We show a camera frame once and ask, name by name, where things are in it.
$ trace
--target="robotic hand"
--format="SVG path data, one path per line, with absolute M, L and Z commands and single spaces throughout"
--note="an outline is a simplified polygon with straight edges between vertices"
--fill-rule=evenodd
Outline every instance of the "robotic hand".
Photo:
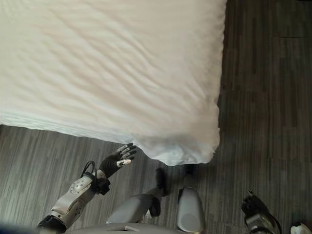
M 132 162 L 135 149 L 133 143 L 120 147 L 102 161 L 99 170 L 96 170 L 93 161 L 87 162 L 80 179 L 76 180 L 68 192 L 58 199 L 38 227 L 64 233 L 80 217 L 84 207 L 95 194 L 105 195 L 109 191 L 108 178 L 121 167 Z M 90 165 L 92 165 L 91 173 L 87 172 Z

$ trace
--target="white bed sheet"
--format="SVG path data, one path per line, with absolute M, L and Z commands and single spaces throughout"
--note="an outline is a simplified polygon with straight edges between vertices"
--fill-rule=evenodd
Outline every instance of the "white bed sheet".
M 1 124 L 211 160 L 226 0 L 0 2 Z

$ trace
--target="wrinkled sheet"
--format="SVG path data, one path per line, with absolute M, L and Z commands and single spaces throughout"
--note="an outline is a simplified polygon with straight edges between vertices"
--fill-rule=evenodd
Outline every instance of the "wrinkled sheet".
M 226 0 L 0 3 L 1 124 L 212 159 Z

